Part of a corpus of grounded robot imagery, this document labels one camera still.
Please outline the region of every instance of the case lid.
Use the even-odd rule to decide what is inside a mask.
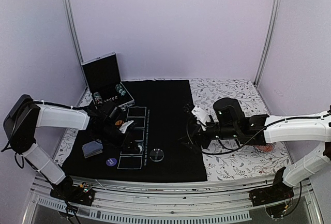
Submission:
[[[107,54],[84,63],[83,70],[92,93],[121,82],[116,53]]]

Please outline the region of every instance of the stack of poker chips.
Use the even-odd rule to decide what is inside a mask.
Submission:
[[[92,156],[100,154],[102,153],[102,149],[103,146],[101,140],[96,140],[96,141],[94,140],[82,146],[84,158],[90,158]]]
[[[117,93],[119,93],[121,96],[124,96],[126,94],[126,90],[120,84],[117,84],[115,86],[115,89],[116,89]]]
[[[95,100],[95,103],[96,104],[102,104],[103,103],[102,98],[101,98],[101,95],[100,95],[99,92],[95,92],[93,94],[93,97],[94,97],[94,100]]]

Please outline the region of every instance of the black box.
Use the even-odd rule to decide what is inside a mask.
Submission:
[[[98,92],[102,101],[111,100],[122,110],[134,105],[133,97],[121,83],[115,52],[84,62],[82,66],[94,103],[94,93]],[[116,90],[117,85],[126,91],[125,95]]]

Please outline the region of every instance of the deck of cards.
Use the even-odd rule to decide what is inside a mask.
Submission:
[[[82,146],[84,158],[90,158],[92,156],[100,154],[102,153],[102,149],[103,146],[101,140],[94,140]]]

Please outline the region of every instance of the metal frame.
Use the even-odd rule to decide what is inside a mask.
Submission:
[[[63,3],[77,60],[81,67],[83,57],[74,25],[71,3],[70,0],[63,0]],[[272,41],[279,5],[280,0],[274,0],[264,49],[254,81],[257,90]],[[81,71],[87,85],[82,67]],[[173,184],[119,182],[78,177],[74,177],[73,179],[75,184],[86,181],[95,185],[94,189],[97,192],[94,205],[90,207],[92,211],[112,213],[124,217],[136,215],[141,218],[146,216],[173,218],[175,215],[177,219],[184,220],[192,216],[208,217],[264,207],[253,207],[248,192],[253,188],[271,185],[274,177],[271,175],[235,181]],[[36,176],[29,193],[28,207],[24,214],[23,224],[31,223],[34,211],[41,198],[54,200],[49,197],[50,190],[50,185],[43,177]],[[297,197],[299,187],[295,187],[294,191]],[[320,209],[309,180],[303,181],[303,197],[306,199],[312,222],[323,223]]]
[[[268,32],[267,32],[267,36],[266,36],[266,39],[265,39],[263,52],[262,52],[262,55],[261,55],[261,59],[260,59],[260,63],[259,63],[259,66],[258,66],[257,74],[256,74],[255,80],[254,80],[254,85],[256,85],[257,87],[259,86],[259,84],[261,82],[261,77],[262,77],[263,70],[264,70],[264,67],[265,67],[265,64],[266,64],[266,61],[267,61],[268,53],[269,53],[269,50],[270,50],[270,44],[272,42],[272,37],[273,37],[273,34],[274,34],[274,29],[275,29],[276,19],[277,19],[277,15],[278,15],[279,5],[280,5],[280,0],[274,0],[272,12],[271,12],[271,17],[270,17],[270,22],[269,22],[269,27],[268,27]]]
[[[72,43],[76,52],[76,56],[77,56],[77,60],[78,60],[78,64],[79,67],[81,69],[81,73],[85,82],[85,86],[87,86],[87,80],[82,68],[82,63],[83,63],[83,56],[82,56],[82,52],[81,52],[81,48],[78,42],[78,36],[77,36],[77,32],[76,32],[76,28],[74,25],[74,20],[73,20],[73,14],[72,14],[72,9],[71,9],[71,3],[70,0],[63,0],[63,4],[64,4],[64,8],[65,8],[65,12],[66,12],[66,16],[67,16],[67,20],[68,20],[68,25],[69,25],[69,30],[70,30],[70,34],[71,34],[71,39],[72,39]]]
[[[192,220],[192,223],[198,223],[193,221],[197,219],[216,223],[213,222],[215,218],[249,213],[250,210],[283,202],[253,207],[249,199],[249,191],[252,188],[271,185],[272,176],[228,182],[173,184],[106,180],[99,182],[87,178],[74,178],[74,183],[78,184],[81,180],[94,183],[96,198],[91,207],[72,204],[79,207],[78,216],[101,221],[108,220],[112,216],[118,218],[112,223],[127,223],[123,222],[124,218],[134,218],[138,220],[137,223],[152,224],[157,223],[157,220],[160,220],[159,223],[165,223],[165,220],[169,223],[190,223],[189,220]],[[312,223],[323,223],[309,180],[304,180],[302,184],[302,197],[307,202]],[[24,224],[31,223],[37,204],[64,212],[64,202],[49,197],[50,190],[50,185],[43,177],[35,178],[30,190],[29,205],[24,215]],[[297,198],[299,186],[294,188],[294,192]]]

